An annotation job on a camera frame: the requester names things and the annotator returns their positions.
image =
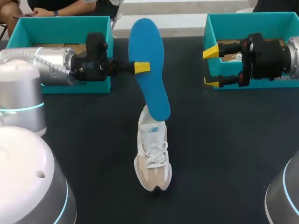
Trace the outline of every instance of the new balance sneaker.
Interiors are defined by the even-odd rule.
[[[172,176],[166,124],[164,121],[155,121],[147,106],[141,112],[138,122],[137,147],[134,167],[141,185],[148,191],[166,190]]]

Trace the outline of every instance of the teal box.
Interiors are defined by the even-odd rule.
[[[33,44],[85,44],[89,32],[102,32],[113,56],[113,35],[109,16],[66,16],[20,18],[7,48],[32,47]],[[80,82],[76,86],[43,86],[44,94],[108,93],[111,77],[102,82]]]
[[[233,13],[208,14],[204,35],[204,48],[217,44],[217,40],[241,40],[249,34],[261,33],[264,39],[283,39],[299,36],[299,18],[291,12],[283,13]],[[237,75],[242,70],[242,62],[223,62],[220,58],[208,59],[211,76]],[[287,75],[270,80],[252,80],[247,87],[238,84],[227,85],[221,89],[256,89],[299,87],[299,80]]]

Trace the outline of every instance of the shoe tongue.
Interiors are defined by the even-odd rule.
[[[145,124],[140,126],[141,141],[148,149],[152,145],[163,147],[166,125],[164,122]]]

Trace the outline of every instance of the shoe insole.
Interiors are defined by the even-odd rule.
[[[164,46],[159,30],[152,20],[143,18],[133,25],[128,53],[130,62],[150,63],[150,71],[136,74],[135,78],[152,118],[156,121],[168,119],[170,106],[162,80]]]

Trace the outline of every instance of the black table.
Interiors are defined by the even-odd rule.
[[[126,59],[128,41],[115,40]],[[105,95],[45,95],[44,137],[68,179],[78,224],[267,224],[269,183],[298,150],[298,89],[215,91],[202,38],[164,39],[173,175],[166,192],[140,185],[133,160],[145,104],[133,77]]]

